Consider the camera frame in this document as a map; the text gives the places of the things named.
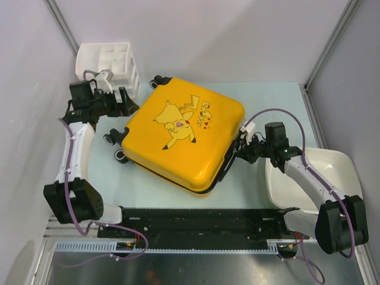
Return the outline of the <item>yellow Pikachu hard-shell suitcase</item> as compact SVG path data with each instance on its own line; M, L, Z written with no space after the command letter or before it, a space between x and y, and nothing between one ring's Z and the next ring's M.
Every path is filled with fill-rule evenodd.
M180 78L156 75L152 94L124 131L104 135L118 144L115 159L136 165L189 192L206 195L223 179L245 118L241 102Z

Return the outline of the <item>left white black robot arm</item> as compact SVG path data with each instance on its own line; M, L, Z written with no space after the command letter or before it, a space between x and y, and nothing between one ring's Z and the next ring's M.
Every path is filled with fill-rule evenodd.
M130 233L131 222L122 217L121 207L104 203L89 183L88 164L100 117L129 117L139 106L126 88L111 90L95 79L71 83L69 90L71 99L60 118L65 128L62 163L54 183L43 188L43 195L59 223L109 223L116 236L125 237Z

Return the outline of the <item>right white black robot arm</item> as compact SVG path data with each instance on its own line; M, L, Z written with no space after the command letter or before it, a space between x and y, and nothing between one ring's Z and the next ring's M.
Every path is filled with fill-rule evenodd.
M250 164L269 159L273 167L292 179L311 199L317 214L294 208L275 221L274 232L288 238L295 231L310 236L327 254L354 250L369 240L365 202L349 196L321 174L306 158L304 150L291 146L282 122L265 125L265 139L255 133L253 122L245 122L237 135L234 157Z

